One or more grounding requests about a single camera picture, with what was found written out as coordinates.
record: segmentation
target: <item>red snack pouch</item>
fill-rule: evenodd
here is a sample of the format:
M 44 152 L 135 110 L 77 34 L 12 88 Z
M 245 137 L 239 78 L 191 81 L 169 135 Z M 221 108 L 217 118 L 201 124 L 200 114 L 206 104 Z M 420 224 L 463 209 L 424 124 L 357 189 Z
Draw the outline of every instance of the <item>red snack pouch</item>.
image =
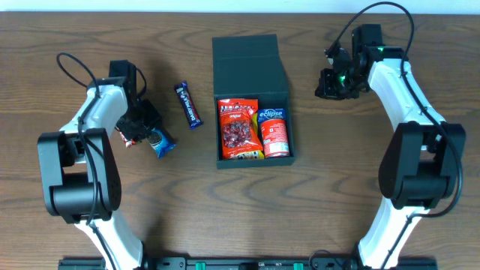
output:
M 258 100 L 230 98 L 217 102 L 223 159 L 263 158 L 263 147 L 254 128 Z

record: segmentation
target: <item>dark green box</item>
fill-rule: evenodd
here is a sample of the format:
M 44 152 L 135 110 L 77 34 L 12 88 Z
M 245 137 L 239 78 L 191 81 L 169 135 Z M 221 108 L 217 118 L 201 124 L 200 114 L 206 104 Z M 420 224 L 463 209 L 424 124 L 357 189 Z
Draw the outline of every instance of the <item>dark green box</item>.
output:
M 217 168 L 247 168 L 292 165 L 295 160 L 288 82 L 278 53 L 276 34 L 247 37 L 214 37 L 213 78 L 217 120 Z M 260 109 L 286 111 L 290 157 L 263 160 L 222 160 L 222 139 L 217 101 L 225 98 L 255 98 Z

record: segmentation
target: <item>white wall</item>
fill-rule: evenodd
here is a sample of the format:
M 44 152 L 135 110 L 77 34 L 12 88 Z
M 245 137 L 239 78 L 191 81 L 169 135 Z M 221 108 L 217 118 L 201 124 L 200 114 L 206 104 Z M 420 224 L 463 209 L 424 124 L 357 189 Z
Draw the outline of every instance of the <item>white wall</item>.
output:
M 374 0 L 0 0 L 0 11 L 356 13 Z M 393 0 L 412 14 L 480 14 L 479 0 Z M 372 13 L 400 13 L 379 6 Z

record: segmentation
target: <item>wood grain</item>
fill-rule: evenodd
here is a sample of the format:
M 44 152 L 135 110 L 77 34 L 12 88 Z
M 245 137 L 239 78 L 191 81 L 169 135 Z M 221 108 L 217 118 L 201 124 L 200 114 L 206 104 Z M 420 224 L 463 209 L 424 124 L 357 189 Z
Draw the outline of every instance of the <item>wood grain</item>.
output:
M 85 100 L 56 66 L 73 53 L 98 77 L 128 59 L 148 80 L 177 148 L 157 160 L 148 144 L 111 138 L 121 210 L 150 254 L 306 257 L 348 253 L 368 230 L 381 194 L 377 170 L 392 126 L 374 93 L 335 102 L 314 97 L 323 50 L 351 15 L 192 13 L 2 13 L 0 15 L 0 269 L 54 269 L 63 256 L 100 254 L 80 231 L 44 208 L 36 141 L 57 131 Z M 385 42 L 403 45 L 401 15 L 365 15 Z M 449 216 L 423 220 L 402 251 L 441 269 L 480 259 L 480 17 L 415 16 L 410 62 L 436 110 L 467 132 L 465 186 Z M 212 37 L 277 34 L 291 83 L 298 159 L 293 166 L 216 170 Z M 342 39 L 350 47 L 349 38 Z M 66 64 L 82 81 L 88 77 Z M 189 131 L 173 85 L 187 80 L 205 125 Z

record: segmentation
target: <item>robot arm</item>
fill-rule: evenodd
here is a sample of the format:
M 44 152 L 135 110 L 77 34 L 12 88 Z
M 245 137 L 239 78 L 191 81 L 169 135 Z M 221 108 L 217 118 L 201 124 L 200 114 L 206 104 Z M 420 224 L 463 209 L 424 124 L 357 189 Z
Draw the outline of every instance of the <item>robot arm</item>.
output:
M 390 269 L 398 264 L 401 248 L 421 219 L 407 218 L 427 214 L 440 199 L 452 194 L 457 178 L 455 161 L 445 140 L 405 85 L 400 69 L 403 51 L 383 44 L 380 25 L 362 25 L 353 30 L 352 48 L 354 59 L 350 59 L 339 43 L 332 51 L 325 51 L 333 68 L 322 70 L 315 94 L 320 98 L 343 100 L 358 98 L 359 92 L 373 90 L 390 118 L 394 136 L 379 169 L 382 202 L 367 235 L 358 243 L 362 266 Z M 446 123 L 423 95 L 413 78 L 410 63 L 405 61 L 403 66 L 413 92 L 441 123 L 461 154 L 465 140 L 463 128 Z M 421 151 L 434 153 L 435 158 L 421 160 Z M 396 241 L 396 248 L 391 250 Z
M 137 68 L 126 60 L 111 61 L 109 77 L 97 79 L 99 97 L 94 99 L 97 93 L 92 83 L 87 87 L 85 103 L 72 120 L 59 132 L 43 133 L 37 143 L 48 212 L 62 216 L 68 224 L 82 230 L 102 253 L 107 269 L 136 269 L 144 257 L 143 243 L 117 211 L 122 188 L 109 143 L 114 128 L 127 139 L 138 141 L 145 139 L 160 122 L 155 108 L 137 96 L 136 72 Z M 63 170 L 86 162 L 78 119 L 87 108 L 81 128 L 95 166 L 98 199 L 93 199 L 90 163 L 86 172 L 65 173 Z M 87 224 L 93 203 L 96 203 L 96 212 Z

